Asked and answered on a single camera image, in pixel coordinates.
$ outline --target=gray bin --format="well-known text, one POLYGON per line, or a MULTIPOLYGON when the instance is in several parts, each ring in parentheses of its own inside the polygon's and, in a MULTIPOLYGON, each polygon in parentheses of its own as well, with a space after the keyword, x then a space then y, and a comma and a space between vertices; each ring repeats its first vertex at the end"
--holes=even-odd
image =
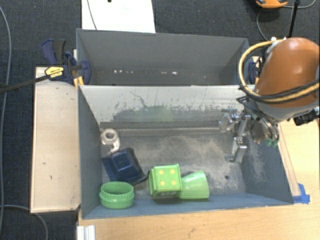
POLYGON ((246 45, 243 38, 77 31, 78 60, 92 66, 90 85, 78 91, 83 219, 293 204, 278 148, 248 137, 241 164, 225 159, 233 136, 220 132, 219 120, 223 110, 243 109, 236 102, 243 93, 231 84, 246 45), (203 170, 209 199, 154 199, 145 181, 134 187, 132 207, 104 208, 99 192, 109 180, 101 161, 108 152, 100 142, 105 128, 118 131, 122 148, 134 149, 145 174, 176 163, 182 176, 203 170))

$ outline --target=white paper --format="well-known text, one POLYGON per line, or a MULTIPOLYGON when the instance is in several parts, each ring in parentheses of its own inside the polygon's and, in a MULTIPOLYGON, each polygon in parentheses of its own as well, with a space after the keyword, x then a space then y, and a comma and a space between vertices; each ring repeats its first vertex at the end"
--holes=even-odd
MULTIPOLYGON (((98 30, 155 33, 151 0, 88 0, 98 30)), ((87 0, 82 0, 82 28, 94 30, 87 0)))

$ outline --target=blue object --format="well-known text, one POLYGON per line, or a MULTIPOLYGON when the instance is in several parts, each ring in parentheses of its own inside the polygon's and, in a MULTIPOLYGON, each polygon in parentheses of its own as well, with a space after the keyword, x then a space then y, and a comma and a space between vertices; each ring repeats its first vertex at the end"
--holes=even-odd
POLYGON ((70 51, 64 52, 66 41, 48 39, 41 45, 42 55, 47 59, 50 65, 60 65, 63 67, 63 74, 60 76, 49 77, 51 81, 66 82, 70 85, 74 84, 72 71, 77 71, 77 76, 83 78, 85 85, 88 85, 91 78, 91 68, 88 60, 82 60, 80 65, 77 65, 75 57, 70 51))
POLYGON ((147 179, 132 148, 126 148, 102 158, 110 181, 127 182, 132 185, 147 179))
POLYGON ((301 195, 293 196, 293 202, 295 204, 309 204, 310 203, 310 195, 306 194, 305 187, 303 184, 298 183, 301 195))

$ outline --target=blue tape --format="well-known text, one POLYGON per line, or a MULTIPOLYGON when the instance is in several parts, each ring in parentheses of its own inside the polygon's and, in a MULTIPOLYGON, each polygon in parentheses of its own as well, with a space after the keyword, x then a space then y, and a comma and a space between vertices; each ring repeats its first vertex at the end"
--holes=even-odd
POLYGON ((303 184, 298 183, 301 195, 293 196, 293 202, 295 204, 306 204, 310 203, 310 195, 306 194, 305 187, 303 184))

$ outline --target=wooden table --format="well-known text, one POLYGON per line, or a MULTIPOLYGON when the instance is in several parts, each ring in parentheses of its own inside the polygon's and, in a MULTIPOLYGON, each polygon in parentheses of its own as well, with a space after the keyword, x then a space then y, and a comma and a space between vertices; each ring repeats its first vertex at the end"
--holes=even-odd
POLYGON ((97 240, 320 240, 319 123, 285 121, 280 129, 309 205, 92 220, 79 215, 79 225, 95 225, 97 240))

